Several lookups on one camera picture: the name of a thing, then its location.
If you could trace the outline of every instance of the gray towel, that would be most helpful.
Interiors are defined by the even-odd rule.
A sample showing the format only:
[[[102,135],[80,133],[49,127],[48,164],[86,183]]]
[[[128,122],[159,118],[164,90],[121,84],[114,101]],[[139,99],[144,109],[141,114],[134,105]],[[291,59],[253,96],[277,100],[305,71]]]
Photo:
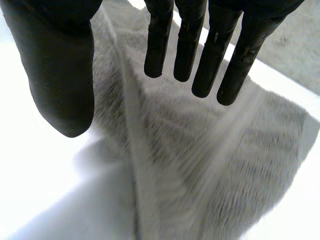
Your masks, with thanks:
[[[237,239],[275,206],[311,149],[319,123],[249,78],[229,107],[192,79],[173,78],[179,27],[172,24],[163,75],[144,75],[149,14],[105,0],[91,21],[94,124],[130,156],[143,240]],[[197,50],[195,65],[202,47]]]

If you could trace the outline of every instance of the black rubber finger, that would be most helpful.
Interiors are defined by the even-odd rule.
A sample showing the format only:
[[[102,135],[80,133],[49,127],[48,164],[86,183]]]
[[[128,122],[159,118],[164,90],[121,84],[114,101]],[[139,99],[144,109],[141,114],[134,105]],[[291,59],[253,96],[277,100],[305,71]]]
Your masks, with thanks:
[[[209,95],[242,11],[209,2],[209,13],[210,30],[192,85],[192,93],[198,98]]]
[[[236,46],[216,95],[221,105],[229,106],[235,102],[260,48],[248,51],[240,45]]]
[[[203,16],[197,21],[181,22],[173,70],[174,78],[180,82],[190,78],[204,19]]]
[[[158,78],[162,75],[172,18],[173,10],[162,17],[151,14],[144,61],[144,73],[150,78]]]
[[[103,0],[23,0],[42,14],[55,28],[77,31],[75,26],[88,24]]]
[[[229,106],[234,103],[264,41],[284,19],[260,19],[244,14],[239,40],[217,92],[220,104]]]
[[[37,109],[63,135],[74,138],[84,133],[94,116],[94,40],[89,21],[68,34],[23,1],[0,4]]]
[[[182,21],[178,34],[173,75],[178,81],[186,82],[194,65],[207,0],[175,0],[175,4]]]

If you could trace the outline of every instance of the gray floor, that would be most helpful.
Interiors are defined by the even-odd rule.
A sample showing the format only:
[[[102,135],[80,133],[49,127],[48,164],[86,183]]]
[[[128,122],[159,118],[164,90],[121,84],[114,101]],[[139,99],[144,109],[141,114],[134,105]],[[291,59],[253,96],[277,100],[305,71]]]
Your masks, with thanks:
[[[209,15],[204,26],[208,27]],[[241,20],[231,39],[237,43]],[[306,0],[269,36],[259,60],[320,95],[320,0]]]

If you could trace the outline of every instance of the white surface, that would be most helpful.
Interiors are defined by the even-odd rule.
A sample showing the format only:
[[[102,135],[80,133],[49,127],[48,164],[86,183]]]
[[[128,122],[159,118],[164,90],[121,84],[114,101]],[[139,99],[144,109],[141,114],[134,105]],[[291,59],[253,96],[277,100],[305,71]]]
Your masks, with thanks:
[[[178,17],[175,14],[174,19],[179,21]],[[203,29],[202,34],[201,44],[204,43],[208,31]],[[233,48],[234,46],[229,46],[225,56],[227,60],[231,58]],[[264,88],[296,102],[320,120],[319,96],[259,61],[253,65],[250,75]],[[123,204],[121,202],[117,204],[119,193],[124,194],[124,191],[128,195],[124,194],[122,197],[130,198],[130,189],[122,178],[117,177],[128,174],[126,161],[112,160],[108,153],[99,148],[103,136],[94,131],[69,139],[56,132],[40,116],[30,95],[28,79],[18,50],[12,41],[0,43],[0,80],[0,239],[11,235],[32,218],[55,205],[77,186],[80,187],[76,192],[70,194],[72,207],[66,213],[68,218],[65,222],[58,225],[48,223],[46,227],[39,226],[39,232],[43,230],[49,234],[60,229],[59,237],[55,235],[57,238],[53,239],[75,239],[70,238],[69,234],[77,233],[79,236],[81,231],[85,230],[82,225],[77,225],[77,222],[79,215],[87,211],[88,225],[92,227],[91,236],[104,236],[100,239],[124,239],[119,229],[126,233],[130,232],[130,221],[124,222],[122,218],[132,217],[132,209],[129,207],[127,213],[122,213],[121,216],[115,213],[121,211]],[[319,156],[318,137],[284,199],[245,234],[243,239],[320,239]],[[99,172],[99,174],[98,177],[89,180],[86,172]],[[86,189],[91,188],[97,190],[90,195],[85,194]],[[57,205],[53,210],[59,212],[60,208],[61,212],[61,209],[68,209],[65,202],[63,200],[63,204]],[[106,218],[101,218],[99,213],[106,213]],[[74,223],[71,229],[62,229],[61,225],[67,222]],[[122,225],[117,228],[111,223]]]

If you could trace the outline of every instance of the folded towel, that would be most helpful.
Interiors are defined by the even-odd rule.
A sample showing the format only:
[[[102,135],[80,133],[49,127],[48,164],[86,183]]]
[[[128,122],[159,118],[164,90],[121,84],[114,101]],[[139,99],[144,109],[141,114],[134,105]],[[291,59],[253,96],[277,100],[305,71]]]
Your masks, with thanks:
[[[193,96],[196,67],[186,83],[173,77],[175,24],[163,74],[148,78],[149,19],[126,0],[105,0],[91,21],[94,125],[130,156],[137,238],[237,239],[283,197],[320,125],[249,77],[233,105],[219,105],[226,62],[211,94]]]

